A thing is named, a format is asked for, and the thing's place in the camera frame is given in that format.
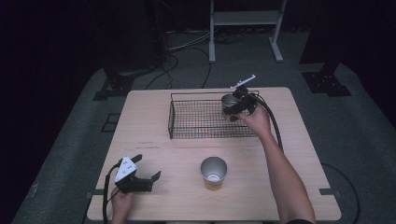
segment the light wood tabletop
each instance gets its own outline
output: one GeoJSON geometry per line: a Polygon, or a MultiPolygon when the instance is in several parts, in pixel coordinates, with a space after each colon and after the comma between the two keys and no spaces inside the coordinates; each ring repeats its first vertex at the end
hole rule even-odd
{"type": "MultiPolygon", "coordinates": [[[[330,185],[287,88],[249,88],[258,91],[272,109],[283,148],[304,181],[317,220],[341,217],[333,195],[321,195],[330,185]]],[[[279,220],[271,191],[262,145],[257,137],[170,138],[168,120],[174,101],[219,100],[230,89],[131,91],[122,109],[96,189],[122,157],[142,154],[136,176],[151,178],[162,171],[152,192],[137,192],[130,220],[166,221],[264,221],[279,220]],[[228,165],[221,189],[205,188],[201,162],[210,156],[228,165]]],[[[109,191],[114,187],[115,170],[109,191]]],[[[102,195],[93,195],[87,216],[102,219],[102,195]]],[[[111,218],[111,203],[107,216],[111,218]]]]}

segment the person's right arm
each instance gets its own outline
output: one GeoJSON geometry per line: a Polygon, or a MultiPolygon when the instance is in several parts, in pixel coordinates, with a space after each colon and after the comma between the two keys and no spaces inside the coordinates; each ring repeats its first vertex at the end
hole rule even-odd
{"type": "Polygon", "coordinates": [[[316,223],[314,209],[304,183],[272,135],[266,110],[257,105],[253,114],[239,114],[237,117],[243,120],[262,142],[280,222],[304,219],[316,223]]]}

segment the black wire basket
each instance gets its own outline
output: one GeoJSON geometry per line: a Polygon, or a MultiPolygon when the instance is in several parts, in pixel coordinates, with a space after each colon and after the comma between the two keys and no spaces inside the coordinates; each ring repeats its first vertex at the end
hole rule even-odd
{"type": "Polygon", "coordinates": [[[222,116],[221,100],[175,101],[173,97],[168,131],[171,139],[256,136],[244,121],[230,122],[222,116]]]}

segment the metal cup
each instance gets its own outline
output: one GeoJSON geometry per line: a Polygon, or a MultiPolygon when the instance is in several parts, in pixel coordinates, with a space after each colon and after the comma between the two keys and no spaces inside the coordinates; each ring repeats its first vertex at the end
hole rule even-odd
{"type": "Polygon", "coordinates": [[[208,157],[201,163],[201,174],[207,189],[218,190],[227,175],[227,163],[219,157],[208,157]]]}
{"type": "Polygon", "coordinates": [[[238,117],[233,116],[233,115],[226,115],[224,113],[224,108],[225,107],[231,107],[233,105],[236,105],[238,103],[238,99],[236,99],[232,94],[225,94],[223,97],[221,97],[221,108],[222,108],[222,116],[230,122],[234,122],[238,120],[238,117]]]}

